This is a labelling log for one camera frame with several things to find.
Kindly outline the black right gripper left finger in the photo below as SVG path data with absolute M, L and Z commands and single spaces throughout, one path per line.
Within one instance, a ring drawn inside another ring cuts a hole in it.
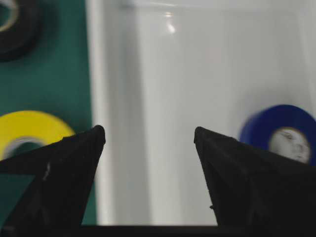
M 60 229 L 79 227 L 105 143 L 105 130 L 97 125 L 2 160 L 4 187 L 17 178 L 30 182 L 5 216 L 1 236 L 45 237 Z

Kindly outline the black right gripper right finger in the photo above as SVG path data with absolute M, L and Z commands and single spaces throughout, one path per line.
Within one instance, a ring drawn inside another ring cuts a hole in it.
M 194 143 L 217 224 L 255 237 L 316 234 L 316 169 L 203 127 Z

